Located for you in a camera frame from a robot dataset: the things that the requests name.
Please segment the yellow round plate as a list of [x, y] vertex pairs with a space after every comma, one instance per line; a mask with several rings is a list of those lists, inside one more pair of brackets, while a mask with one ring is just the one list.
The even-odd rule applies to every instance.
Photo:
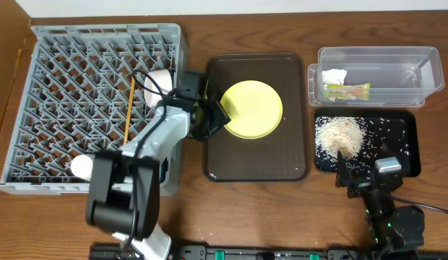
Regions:
[[283, 116], [283, 103], [267, 83], [246, 80], [229, 87], [220, 104], [229, 115], [225, 128], [242, 139], [259, 139], [273, 132]]

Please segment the light blue bowl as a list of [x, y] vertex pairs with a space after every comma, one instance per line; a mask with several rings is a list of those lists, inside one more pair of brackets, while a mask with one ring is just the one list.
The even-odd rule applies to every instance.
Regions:
[[164, 161], [162, 162], [161, 166], [160, 166], [160, 183], [163, 183], [166, 179], [166, 175], [168, 173], [168, 159], [164, 159]]

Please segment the white plastic cup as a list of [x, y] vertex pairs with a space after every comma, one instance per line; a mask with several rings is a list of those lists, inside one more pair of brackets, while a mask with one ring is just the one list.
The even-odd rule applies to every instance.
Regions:
[[78, 155], [70, 165], [71, 172], [74, 176], [85, 181], [90, 181], [92, 176], [92, 168], [94, 163], [94, 155]]

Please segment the green snack wrapper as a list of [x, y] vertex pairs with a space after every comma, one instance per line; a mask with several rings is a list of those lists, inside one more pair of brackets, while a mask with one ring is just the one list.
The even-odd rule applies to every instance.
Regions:
[[323, 96], [329, 101], [369, 100], [371, 83], [357, 85], [325, 84]]

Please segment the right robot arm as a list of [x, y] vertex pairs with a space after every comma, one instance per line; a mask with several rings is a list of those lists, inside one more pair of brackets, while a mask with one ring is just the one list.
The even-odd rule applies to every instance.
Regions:
[[395, 205], [391, 193], [403, 185], [405, 170], [385, 144], [382, 152], [374, 167], [360, 176], [350, 172], [345, 156], [338, 152], [335, 186], [346, 187], [348, 198], [362, 198], [366, 205], [369, 232], [377, 243], [370, 259], [417, 259], [416, 249], [424, 244], [424, 213], [417, 206]]

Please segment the wooden chopstick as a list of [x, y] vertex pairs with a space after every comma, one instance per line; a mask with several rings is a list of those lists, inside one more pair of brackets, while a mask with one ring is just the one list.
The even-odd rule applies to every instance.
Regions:
[[134, 78], [134, 73], [133, 73], [132, 79], [131, 79], [131, 87], [130, 87], [130, 91], [129, 91], [129, 102], [128, 102], [128, 107], [127, 107], [123, 144], [127, 144], [128, 138], [129, 138], [129, 128], [130, 128], [130, 122], [131, 122], [131, 117], [132, 117], [132, 105], [133, 105], [133, 100], [134, 100], [134, 90], [135, 90], [135, 78]]

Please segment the white tissue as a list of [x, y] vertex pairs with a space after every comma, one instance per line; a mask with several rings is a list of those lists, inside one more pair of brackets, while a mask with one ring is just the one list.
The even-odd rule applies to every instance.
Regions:
[[344, 85], [347, 71], [344, 69], [330, 69], [322, 72], [324, 85]]

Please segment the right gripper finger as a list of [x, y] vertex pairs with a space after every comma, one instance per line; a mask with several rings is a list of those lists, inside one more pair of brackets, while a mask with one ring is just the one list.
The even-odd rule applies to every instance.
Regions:
[[381, 158], [398, 157], [398, 151], [393, 144], [387, 144], [386, 142], [381, 145], [381, 154]]
[[346, 187], [351, 184], [351, 174], [346, 165], [346, 160], [341, 151], [337, 152], [337, 177], [335, 186], [337, 188]]

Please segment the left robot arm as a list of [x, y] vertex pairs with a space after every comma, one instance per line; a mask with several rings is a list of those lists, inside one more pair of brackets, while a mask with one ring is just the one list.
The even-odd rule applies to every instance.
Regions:
[[174, 89], [133, 140], [96, 153], [85, 218], [121, 243], [91, 246], [90, 259], [167, 259], [171, 237], [158, 226], [160, 166], [182, 139], [206, 140], [230, 120], [219, 101]]

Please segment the pile of rice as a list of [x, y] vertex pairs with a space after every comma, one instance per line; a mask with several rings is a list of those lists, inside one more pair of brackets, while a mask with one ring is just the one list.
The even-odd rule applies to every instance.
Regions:
[[362, 149], [366, 138], [365, 129], [354, 117], [326, 117], [315, 120], [315, 145], [331, 160], [343, 157], [353, 159]]

